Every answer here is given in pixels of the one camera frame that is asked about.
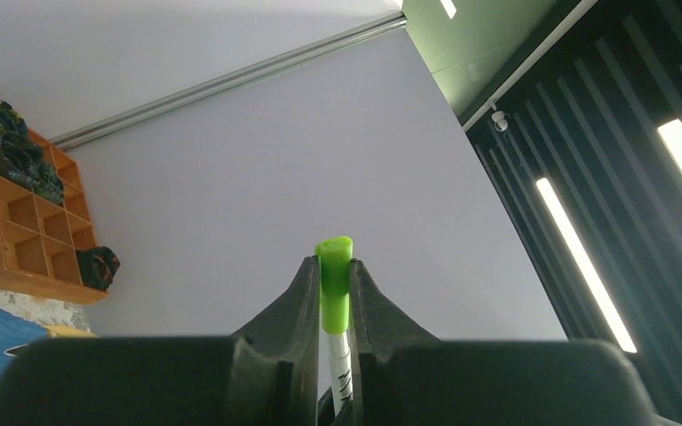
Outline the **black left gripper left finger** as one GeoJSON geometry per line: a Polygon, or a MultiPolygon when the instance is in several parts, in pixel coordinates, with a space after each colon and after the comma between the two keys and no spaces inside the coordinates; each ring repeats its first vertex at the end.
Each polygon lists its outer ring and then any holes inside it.
{"type": "Polygon", "coordinates": [[[0,377],[0,425],[314,425],[320,265],[231,335],[52,338],[0,377]]]}

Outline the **white marker pen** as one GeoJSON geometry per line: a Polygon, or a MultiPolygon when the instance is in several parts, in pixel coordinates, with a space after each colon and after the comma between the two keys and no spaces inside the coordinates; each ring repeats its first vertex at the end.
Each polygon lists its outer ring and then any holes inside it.
{"type": "Polygon", "coordinates": [[[334,414],[353,401],[351,348],[346,333],[326,334],[329,347],[329,371],[334,414]]]}

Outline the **green marker cap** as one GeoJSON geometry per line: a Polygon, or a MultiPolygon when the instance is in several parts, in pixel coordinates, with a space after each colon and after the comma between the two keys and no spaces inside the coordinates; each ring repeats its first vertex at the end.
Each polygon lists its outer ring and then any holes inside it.
{"type": "Polygon", "coordinates": [[[349,326],[350,268],[353,240],[338,236],[315,247],[320,266],[321,324],[329,335],[341,335],[349,326]]]}

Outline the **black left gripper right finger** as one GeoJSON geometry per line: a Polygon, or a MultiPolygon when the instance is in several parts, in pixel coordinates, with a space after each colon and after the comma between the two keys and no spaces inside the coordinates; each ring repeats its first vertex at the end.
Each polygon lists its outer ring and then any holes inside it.
{"type": "Polygon", "coordinates": [[[357,425],[656,425],[633,364],[596,340],[446,341],[350,267],[357,425]]]}

